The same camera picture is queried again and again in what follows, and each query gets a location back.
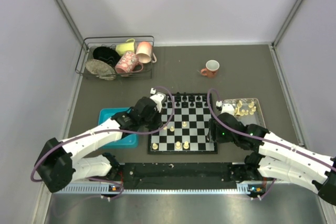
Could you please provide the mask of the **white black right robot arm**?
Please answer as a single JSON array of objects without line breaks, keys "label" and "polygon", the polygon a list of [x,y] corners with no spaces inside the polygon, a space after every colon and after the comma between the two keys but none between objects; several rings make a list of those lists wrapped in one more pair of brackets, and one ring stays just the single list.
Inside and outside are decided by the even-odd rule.
[{"label": "white black right robot arm", "polygon": [[234,143],[251,151],[245,158],[245,174],[296,184],[335,205],[335,158],[292,144],[257,124],[243,125],[229,113],[209,120],[208,139]]}]

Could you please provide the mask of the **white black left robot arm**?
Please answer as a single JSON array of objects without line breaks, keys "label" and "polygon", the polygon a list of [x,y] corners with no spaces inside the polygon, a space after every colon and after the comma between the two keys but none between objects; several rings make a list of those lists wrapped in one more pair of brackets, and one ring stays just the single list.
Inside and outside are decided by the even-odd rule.
[{"label": "white black left robot arm", "polygon": [[128,135],[141,134],[139,130],[143,127],[148,129],[148,134],[158,132],[163,125],[161,111],[165,99],[166,96],[162,93],[142,97],[135,106],[116,113],[82,134],[61,141],[49,139],[38,156],[34,171],[51,193],[83,178],[99,176],[107,180],[116,179],[119,168],[112,156],[86,156]]}]

